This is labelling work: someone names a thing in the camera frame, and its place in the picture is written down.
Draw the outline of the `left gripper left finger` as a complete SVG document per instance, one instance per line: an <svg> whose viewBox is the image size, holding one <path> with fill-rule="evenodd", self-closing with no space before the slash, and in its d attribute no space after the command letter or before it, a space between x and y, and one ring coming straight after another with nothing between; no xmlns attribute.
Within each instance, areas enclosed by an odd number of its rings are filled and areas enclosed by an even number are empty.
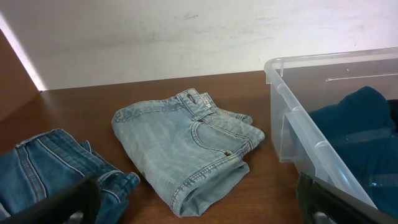
<svg viewBox="0 0 398 224"><path fill-rule="evenodd" d="M95 178L87 177L59 194L6 218L1 223L65 223L73 214L80 212L81 223L94 224L100 206L100 187Z"/></svg>

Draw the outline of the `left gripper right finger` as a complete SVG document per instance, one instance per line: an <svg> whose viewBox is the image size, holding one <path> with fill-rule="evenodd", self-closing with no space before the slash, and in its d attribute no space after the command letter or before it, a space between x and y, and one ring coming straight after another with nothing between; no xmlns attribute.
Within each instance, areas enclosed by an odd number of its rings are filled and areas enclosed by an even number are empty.
<svg viewBox="0 0 398 224"><path fill-rule="evenodd" d="M300 173L297 200L302 223L396 224L397 219L318 177Z"/></svg>

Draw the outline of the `teal blue garment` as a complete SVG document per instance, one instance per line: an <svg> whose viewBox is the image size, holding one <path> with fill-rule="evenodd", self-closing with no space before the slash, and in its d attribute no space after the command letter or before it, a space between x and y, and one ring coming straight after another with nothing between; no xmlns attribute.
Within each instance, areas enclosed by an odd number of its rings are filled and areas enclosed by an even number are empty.
<svg viewBox="0 0 398 224"><path fill-rule="evenodd" d="M397 216L397 100L364 86L310 117L382 212Z"/></svg>

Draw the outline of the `light blue jeans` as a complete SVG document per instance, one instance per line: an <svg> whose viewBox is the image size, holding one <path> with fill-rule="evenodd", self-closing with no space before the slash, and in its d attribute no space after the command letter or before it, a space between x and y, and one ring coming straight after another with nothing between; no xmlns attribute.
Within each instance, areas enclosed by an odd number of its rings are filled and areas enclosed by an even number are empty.
<svg viewBox="0 0 398 224"><path fill-rule="evenodd" d="M222 110L191 88L115 112L129 158L178 217L197 217L249 172L243 157L265 138L245 114Z"/></svg>

